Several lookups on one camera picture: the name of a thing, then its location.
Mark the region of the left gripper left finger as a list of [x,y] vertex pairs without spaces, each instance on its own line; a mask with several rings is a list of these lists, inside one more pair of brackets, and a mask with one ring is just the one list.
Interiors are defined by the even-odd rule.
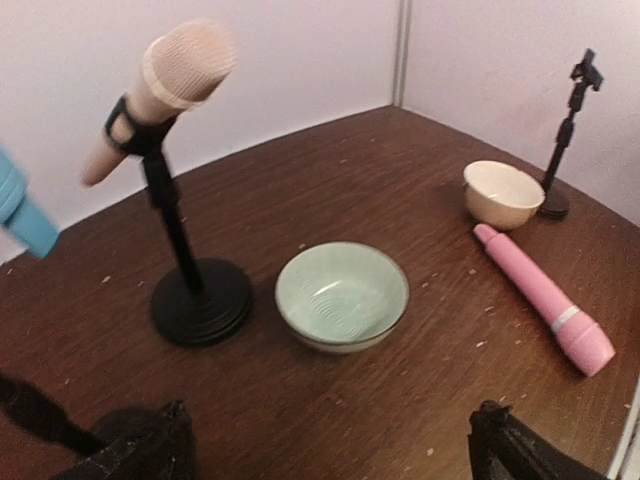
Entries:
[[100,419],[94,433],[101,451],[79,460],[56,479],[191,479],[192,418],[182,400],[158,410],[116,410]]

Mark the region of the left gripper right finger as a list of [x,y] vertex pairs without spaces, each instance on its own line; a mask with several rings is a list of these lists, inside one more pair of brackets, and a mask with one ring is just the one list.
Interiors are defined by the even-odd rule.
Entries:
[[511,414],[509,406],[484,401],[468,435],[473,480],[594,479],[605,476],[569,457]]

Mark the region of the cream toy microphone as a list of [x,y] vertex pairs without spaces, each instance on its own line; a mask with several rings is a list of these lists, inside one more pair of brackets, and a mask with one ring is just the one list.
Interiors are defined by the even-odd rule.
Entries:
[[206,102],[231,73],[236,49],[230,33],[208,19],[178,25],[154,40],[133,87],[109,114],[88,157],[82,182],[103,181],[128,156],[144,156],[143,137]]

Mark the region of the blue toy microphone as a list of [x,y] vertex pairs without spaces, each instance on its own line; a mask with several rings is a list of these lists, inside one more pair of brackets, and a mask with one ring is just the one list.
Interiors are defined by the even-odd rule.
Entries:
[[59,231],[28,194],[27,177],[1,149],[1,226],[34,257],[45,258]]

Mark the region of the pink toy microphone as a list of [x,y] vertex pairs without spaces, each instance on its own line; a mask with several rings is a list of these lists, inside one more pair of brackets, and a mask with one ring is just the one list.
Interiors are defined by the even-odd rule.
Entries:
[[473,233],[553,332],[564,354],[586,376],[599,373],[616,351],[601,326],[581,310],[506,234],[479,223]]

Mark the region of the black microphone stand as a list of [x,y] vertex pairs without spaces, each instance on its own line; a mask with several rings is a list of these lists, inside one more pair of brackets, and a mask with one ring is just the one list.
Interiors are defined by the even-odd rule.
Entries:
[[565,150],[571,143],[575,117],[583,107],[586,92],[589,88],[598,92],[604,81],[604,77],[593,64],[595,56],[596,53],[591,48],[587,48],[582,60],[570,73],[574,86],[567,103],[568,114],[559,126],[551,159],[540,182],[545,199],[539,207],[538,214],[548,219],[563,220],[569,213],[569,200],[553,184]]
[[157,125],[143,124],[129,112],[122,96],[104,125],[109,141],[142,158],[147,192],[164,222],[177,267],[155,286],[150,317],[170,343],[204,347],[234,334],[249,317],[253,287],[237,264],[220,258],[197,259],[179,210],[180,193],[164,156],[163,142],[176,116]]

